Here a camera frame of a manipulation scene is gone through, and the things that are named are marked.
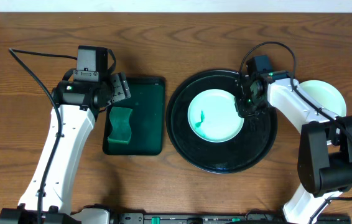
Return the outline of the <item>pale green plate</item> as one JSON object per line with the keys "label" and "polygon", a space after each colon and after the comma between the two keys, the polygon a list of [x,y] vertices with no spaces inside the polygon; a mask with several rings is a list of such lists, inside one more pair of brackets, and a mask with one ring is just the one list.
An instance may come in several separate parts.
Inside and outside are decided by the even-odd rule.
{"label": "pale green plate", "polygon": [[213,143],[234,138],[244,124],[236,111],[234,95],[220,89],[205,90],[195,96],[189,104],[187,118],[198,137]]}
{"label": "pale green plate", "polygon": [[346,102],[342,94],[331,84],[320,80],[302,82],[300,87],[327,110],[346,116]]}

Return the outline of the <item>green sponge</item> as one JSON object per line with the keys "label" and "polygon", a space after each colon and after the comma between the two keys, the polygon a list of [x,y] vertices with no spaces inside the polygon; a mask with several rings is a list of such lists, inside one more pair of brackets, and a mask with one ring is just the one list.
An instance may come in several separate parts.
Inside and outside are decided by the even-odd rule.
{"label": "green sponge", "polygon": [[109,143],[129,144],[132,136],[130,117],[132,109],[123,107],[112,107],[109,113],[111,132],[107,138]]}

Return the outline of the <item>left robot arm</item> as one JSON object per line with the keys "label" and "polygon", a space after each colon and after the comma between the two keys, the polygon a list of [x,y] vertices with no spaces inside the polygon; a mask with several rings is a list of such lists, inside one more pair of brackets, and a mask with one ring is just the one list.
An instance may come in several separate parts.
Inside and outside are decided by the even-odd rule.
{"label": "left robot arm", "polygon": [[99,205],[72,213],[72,188],[100,109],[130,96],[124,73],[60,81],[52,92],[50,129],[33,178],[17,208],[1,210],[0,223],[111,223],[111,210]]}

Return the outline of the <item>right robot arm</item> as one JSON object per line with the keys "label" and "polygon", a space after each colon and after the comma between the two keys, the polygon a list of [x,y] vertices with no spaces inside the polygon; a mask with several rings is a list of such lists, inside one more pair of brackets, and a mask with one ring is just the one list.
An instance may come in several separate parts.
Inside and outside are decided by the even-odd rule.
{"label": "right robot arm", "polygon": [[278,109],[300,133],[300,185],[282,207],[289,223],[316,223],[332,201],[352,201],[352,116],[341,117],[308,95],[287,71],[238,78],[240,117]]}

